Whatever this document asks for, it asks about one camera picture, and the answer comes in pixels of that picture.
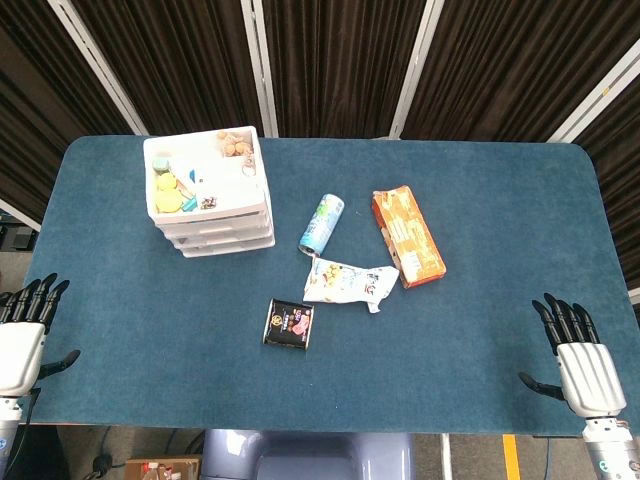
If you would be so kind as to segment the right black-fingered robot hand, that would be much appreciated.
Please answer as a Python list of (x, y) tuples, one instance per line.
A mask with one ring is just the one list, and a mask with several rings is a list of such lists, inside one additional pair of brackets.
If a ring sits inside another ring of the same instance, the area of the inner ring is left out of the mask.
[(555, 363), (559, 386), (541, 383), (520, 372), (518, 377), (531, 391), (564, 402), (579, 417), (615, 417), (626, 407), (626, 399), (613, 358), (601, 343), (589, 312), (549, 293), (544, 302), (532, 306), (540, 317)]

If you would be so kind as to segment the left black-fingered robot hand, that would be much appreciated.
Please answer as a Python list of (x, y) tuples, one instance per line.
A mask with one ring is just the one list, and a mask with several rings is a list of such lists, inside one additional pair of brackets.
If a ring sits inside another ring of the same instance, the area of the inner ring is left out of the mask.
[(69, 286), (51, 273), (14, 293), (1, 294), (1, 396), (20, 398), (34, 384), (72, 366), (80, 356), (73, 350), (62, 360), (44, 364), (42, 355), (58, 303)]

